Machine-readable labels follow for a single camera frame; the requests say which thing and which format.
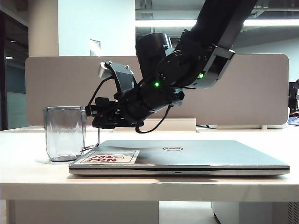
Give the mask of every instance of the fluorescent light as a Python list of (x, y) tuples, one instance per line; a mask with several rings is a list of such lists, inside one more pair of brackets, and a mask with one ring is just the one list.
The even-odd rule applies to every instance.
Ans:
[(193, 27), (196, 20), (136, 20), (137, 27)]
[(244, 26), (299, 26), (299, 20), (245, 20)]
[[(136, 27), (193, 27), (196, 20), (136, 20)], [(296, 20), (246, 20), (244, 26), (299, 26)]]

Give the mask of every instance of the clear plastic cup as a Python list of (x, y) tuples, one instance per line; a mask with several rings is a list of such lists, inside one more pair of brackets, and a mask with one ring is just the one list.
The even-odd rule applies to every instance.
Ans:
[(73, 161), (85, 146), (86, 113), (82, 106), (44, 109), (47, 154), (51, 161)]

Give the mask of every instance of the gray cubicle divider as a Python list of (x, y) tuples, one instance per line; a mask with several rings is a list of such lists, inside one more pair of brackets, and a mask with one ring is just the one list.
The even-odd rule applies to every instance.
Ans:
[[(141, 80), (136, 56), (28, 58), (28, 122), (42, 125), (46, 106), (86, 105), (101, 81), (99, 64), (106, 60), (130, 65), (136, 80)], [(288, 113), (288, 68), (284, 54), (236, 54), (213, 87), (185, 90), (183, 105), (172, 108), (168, 118), (196, 118), (197, 124), (219, 126), (283, 124)], [(115, 93), (110, 80), (98, 96), (112, 100)], [(151, 117), (161, 118), (164, 112)]]

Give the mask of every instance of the desk surface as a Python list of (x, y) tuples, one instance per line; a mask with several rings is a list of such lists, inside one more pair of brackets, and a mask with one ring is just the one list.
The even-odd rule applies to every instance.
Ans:
[[(49, 163), (41, 127), (0, 132), (0, 190), (7, 200), (76, 201), (299, 201), (299, 127), (270, 130), (101, 132), (105, 140), (237, 140), (291, 166), (277, 177), (81, 177), (68, 172), (68, 163)], [(86, 144), (97, 140), (89, 128)]]

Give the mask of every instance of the black robotic arm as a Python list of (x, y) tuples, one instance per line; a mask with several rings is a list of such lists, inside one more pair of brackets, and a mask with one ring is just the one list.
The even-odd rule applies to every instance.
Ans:
[(184, 30), (176, 48), (166, 34), (152, 33), (136, 43), (143, 79), (136, 83), (128, 65), (101, 63), (100, 76), (114, 79), (114, 101), (94, 96), (86, 106), (93, 127), (139, 127), (151, 114), (182, 104), (183, 89), (208, 88), (219, 80), (234, 52), (230, 50), (257, 0), (206, 0), (195, 26)]

